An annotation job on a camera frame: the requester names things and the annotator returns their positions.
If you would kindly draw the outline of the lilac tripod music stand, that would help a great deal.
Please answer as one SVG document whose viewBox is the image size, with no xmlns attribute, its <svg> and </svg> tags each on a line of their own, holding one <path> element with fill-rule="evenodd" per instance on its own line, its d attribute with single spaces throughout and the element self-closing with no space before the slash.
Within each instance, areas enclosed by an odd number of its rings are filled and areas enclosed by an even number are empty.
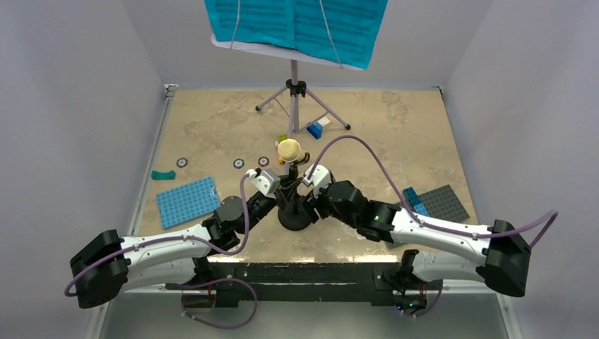
<svg viewBox="0 0 599 339">
<path fill-rule="evenodd" d="M 301 131 L 306 131 L 309 126 L 317 123 L 320 119 L 333 117 L 338 121 L 346 131 L 351 129 L 351 125 L 346 122 L 339 114 L 331 109 L 318 95 L 316 95 L 306 84 L 305 81 L 299 79 L 299 62 L 298 60 L 290 60 L 290 77 L 286 80 L 285 85 L 271 96 L 267 97 L 263 102 L 255 106 L 255 110 L 260 112 L 266 105 L 272 101 L 278 102 L 278 97 L 284 93 L 290 95 L 290 108 L 286 110 L 288 117 L 287 132 L 288 137 L 292 137 Z M 305 125 L 300 125 L 300 100 L 306 96 L 315 101 L 323 110 L 324 113 Z"/>
</svg>

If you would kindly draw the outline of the teal sheet music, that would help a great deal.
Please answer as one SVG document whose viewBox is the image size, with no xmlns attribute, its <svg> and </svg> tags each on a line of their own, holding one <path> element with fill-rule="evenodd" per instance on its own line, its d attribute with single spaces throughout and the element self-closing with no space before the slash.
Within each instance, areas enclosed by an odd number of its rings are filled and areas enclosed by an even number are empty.
<svg viewBox="0 0 599 339">
<path fill-rule="evenodd" d="M 367 69 L 387 1 L 206 1 L 216 42 L 293 50 Z"/>
</svg>

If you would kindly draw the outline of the light blue brick plate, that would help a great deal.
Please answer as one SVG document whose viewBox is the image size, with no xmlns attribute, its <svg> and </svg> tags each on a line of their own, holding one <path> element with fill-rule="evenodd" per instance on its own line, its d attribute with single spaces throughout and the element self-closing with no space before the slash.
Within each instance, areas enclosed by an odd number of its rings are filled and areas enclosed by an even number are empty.
<svg viewBox="0 0 599 339">
<path fill-rule="evenodd" d="M 423 215 L 429 217 L 429 212 L 423 203 L 417 204 L 413 206 L 414 212 L 418 215 Z"/>
</svg>

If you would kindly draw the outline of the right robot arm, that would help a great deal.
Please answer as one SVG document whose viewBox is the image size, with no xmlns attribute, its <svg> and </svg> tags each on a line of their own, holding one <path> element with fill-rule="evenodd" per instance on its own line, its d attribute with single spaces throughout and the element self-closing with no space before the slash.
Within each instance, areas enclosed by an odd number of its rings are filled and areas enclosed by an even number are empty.
<svg viewBox="0 0 599 339">
<path fill-rule="evenodd" d="M 414 287 L 434 280 L 473 280 L 510 297 L 526 293 L 531 247 L 504 220 L 492 226 L 466 225 L 410 213 L 396 204 L 369 200 L 349 181 L 315 186 L 309 197 L 318 214 L 332 217 L 373 242 L 416 244 L 419 251 L 400 264 L 396 277 Z"/>
</svg>

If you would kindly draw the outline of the black microphone desk stand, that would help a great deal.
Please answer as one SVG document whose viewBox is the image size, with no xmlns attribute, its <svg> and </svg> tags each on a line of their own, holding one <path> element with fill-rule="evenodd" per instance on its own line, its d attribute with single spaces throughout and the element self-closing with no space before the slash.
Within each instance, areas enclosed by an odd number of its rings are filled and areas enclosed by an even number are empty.
<svg viewBox="0 0 599 339">
<path fill-rule="evenodd" d="M 280 185 L 286 184 L 293 180 L 299 180 L 299 185 L 302 183 L 302 178 L 298 175 L 298 167 L 294 163 L 290 163 L 288 173 L 281 177 Z M 278 220 L 280 224 L 287 230 L 299 232 L 307 228 L 311 223 L 308 220 L 306 211 L 302 206 L 304 196 L 296 193 L 291 202 L 278 210 Z"/>
</svg>

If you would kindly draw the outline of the teal curved block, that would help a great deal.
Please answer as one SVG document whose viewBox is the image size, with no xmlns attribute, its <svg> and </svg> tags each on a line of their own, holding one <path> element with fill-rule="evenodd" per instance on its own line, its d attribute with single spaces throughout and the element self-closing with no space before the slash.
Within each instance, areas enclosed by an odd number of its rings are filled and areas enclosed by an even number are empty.
<svg viewBox="0 0 599 339">
<path fill-rule="evenodd" d="M 150 178 L 152 180 L 174 180 L 176 178 L 176 172 L 174 170 L 170 170 L 168 172 L 159 172 L 153 170 L 150 173 Z"/>
</svg>

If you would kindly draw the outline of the light blue brick baseplate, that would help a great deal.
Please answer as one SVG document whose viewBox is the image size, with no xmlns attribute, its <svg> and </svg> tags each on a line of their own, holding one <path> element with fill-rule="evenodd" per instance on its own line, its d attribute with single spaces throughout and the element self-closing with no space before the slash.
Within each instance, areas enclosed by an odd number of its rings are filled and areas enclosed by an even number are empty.
<svg viewBox="0 0 599 339">
<path fill-rule="evenodd" d="M 211 214 L 220 206 L 220 199 L 212 177 L 206 177 L 183 186 L 159 193 L 156 203 L 163 230 Z"/>
</svg>

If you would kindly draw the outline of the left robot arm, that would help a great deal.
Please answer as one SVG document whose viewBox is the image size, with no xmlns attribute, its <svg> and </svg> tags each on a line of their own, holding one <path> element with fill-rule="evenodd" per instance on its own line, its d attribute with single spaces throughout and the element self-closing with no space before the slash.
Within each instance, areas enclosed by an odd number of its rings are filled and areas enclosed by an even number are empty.
<svg viewBox="0 0 599 339">
<path fill-rule="evenodd" d="M 159 284 L 201 289 L 210 282 L 202 258 L 240 253 L 249 232 L 276 206 L 296 192 L 296 179 L 256 183 L 250 198 L 242 191 L 222 203 L 199 224 L 153 236 L 121 237 L 116 230 L 99 233 L 69 261 L 72 280 L 64 294 L 82 309 L 98 307 L 121 292 Z"/>
</svg>

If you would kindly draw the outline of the cream microphone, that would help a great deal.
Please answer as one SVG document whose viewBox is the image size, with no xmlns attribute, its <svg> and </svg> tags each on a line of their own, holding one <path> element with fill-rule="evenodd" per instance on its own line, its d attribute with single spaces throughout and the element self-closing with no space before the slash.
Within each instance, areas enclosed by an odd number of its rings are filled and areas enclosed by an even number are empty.
<svg viewBox="0 0 599 339">
<path fill-rule="evenodd" d="M 277 152 L 283 162 L 299 165 L 310 160 L 310 153 L 304 150 L 299 142 L 293 138 L 280 141 L 277 145 Z"/>
</svg>

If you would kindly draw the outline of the colourful toy brick car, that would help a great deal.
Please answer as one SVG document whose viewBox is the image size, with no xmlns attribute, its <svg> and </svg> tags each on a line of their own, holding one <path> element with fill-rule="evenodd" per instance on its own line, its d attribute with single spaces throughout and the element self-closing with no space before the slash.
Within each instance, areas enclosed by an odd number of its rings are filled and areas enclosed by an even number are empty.
<svg viewBox="0 0 599 339">
<path fill-rule="evenodd" d="M 275 146 L 276 146 L 276 147 L 278 147 L 278 144 L 279 144 L 281 141 L 284 141 L 284 140 L 286 140 L 286 139 L 287 139 L 287 135 L 286 135 L 286 134 L 279 135 L 279 137 L 278 137 L 278 141 L 275 143 Z M 281 157 L 279 157 L 279 158 L 278 158 L 278 162 L 279 162 L 281 165 L 285 163 L 284 159 L 282 159 Z"/>
</svg>

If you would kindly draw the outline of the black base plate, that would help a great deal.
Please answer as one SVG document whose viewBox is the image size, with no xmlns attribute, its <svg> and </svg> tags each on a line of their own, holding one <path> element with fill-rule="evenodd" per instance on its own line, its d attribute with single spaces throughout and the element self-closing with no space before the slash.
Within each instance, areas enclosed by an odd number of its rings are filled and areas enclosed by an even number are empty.
<svg viewBox="0 0 599 339">
<path fill-rule="evenodd" d="M 167 289 L 210 291 L 217 307 L 254 299 L 392 306 L 441 287 L 440 280 L 418 280 L 399 263 L 194 263 L 189 281 L 170 282 Z"/>
</svg>

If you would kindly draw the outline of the dark blue poker chip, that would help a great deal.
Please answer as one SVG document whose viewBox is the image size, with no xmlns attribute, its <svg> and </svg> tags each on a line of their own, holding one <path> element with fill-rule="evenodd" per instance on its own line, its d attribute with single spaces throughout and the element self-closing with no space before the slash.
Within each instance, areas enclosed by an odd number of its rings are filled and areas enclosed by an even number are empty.
<svg viewBox="0 0 599 339">
<path fill-rule="evenodd" d="M 184 168 L 188 165 L 188 160 L 185 157 L 179 158 L 177 160 L 178 168 Z"/>
</svg>

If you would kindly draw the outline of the blue white brick stack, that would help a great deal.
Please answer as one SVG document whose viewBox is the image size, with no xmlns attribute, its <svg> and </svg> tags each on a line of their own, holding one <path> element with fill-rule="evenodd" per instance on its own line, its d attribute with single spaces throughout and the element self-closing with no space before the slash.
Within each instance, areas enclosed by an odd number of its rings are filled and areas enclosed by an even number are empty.
<svg viewBox="0 0 599 339">
<path fill-rule="evenodd" d="M 330 123 L 329 118 L 322 117 L 318 121 L 313 122 L 306 128 L 307 132 L 316 140 L 322 137 L 324 128 Z"/>
</svg>

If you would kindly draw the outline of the dark blue brick plate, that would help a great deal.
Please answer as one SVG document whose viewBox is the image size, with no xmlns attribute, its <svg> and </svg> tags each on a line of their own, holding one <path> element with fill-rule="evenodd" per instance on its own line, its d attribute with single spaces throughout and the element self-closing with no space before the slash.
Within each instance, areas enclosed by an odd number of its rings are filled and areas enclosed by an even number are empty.
<svg viewBox="0 0 599 339">
<path fill-rule="evenodd" d="M 422 205 L 422 201 L 413 187 L 408 187 L 403 190 L 403 196 L 411 208 Z"/>
</svg>

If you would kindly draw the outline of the grey brick baseplate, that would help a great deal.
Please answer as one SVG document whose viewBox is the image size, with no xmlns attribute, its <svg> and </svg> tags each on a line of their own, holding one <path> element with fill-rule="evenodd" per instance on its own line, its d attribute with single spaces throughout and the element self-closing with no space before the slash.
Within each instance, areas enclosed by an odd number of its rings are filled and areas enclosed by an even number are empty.
<svg viewBox="0 0 599 339">
<path fill-rule="evenodd" d="M 470 218 L 451 185 L 417 194 L 428 216 L 450 222 L 465 222 Z"/>
</svg>

